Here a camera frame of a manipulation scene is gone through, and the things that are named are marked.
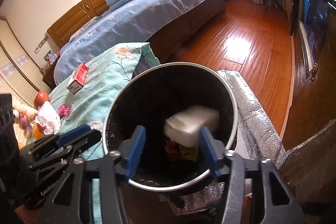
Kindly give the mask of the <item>person's left hand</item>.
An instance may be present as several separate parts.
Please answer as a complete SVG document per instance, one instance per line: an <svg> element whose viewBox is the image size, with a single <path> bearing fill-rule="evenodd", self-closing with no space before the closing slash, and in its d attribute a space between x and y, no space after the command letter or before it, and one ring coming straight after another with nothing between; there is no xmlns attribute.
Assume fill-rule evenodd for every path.
<svg viewBox="0 0 336 224"><path fill-rule="evenodd" d="M23 221L25 224L35 224L39 214L41 213L41 208L29 210L24 205L17 207L15 209L16 214L18 217Z"/></svg>

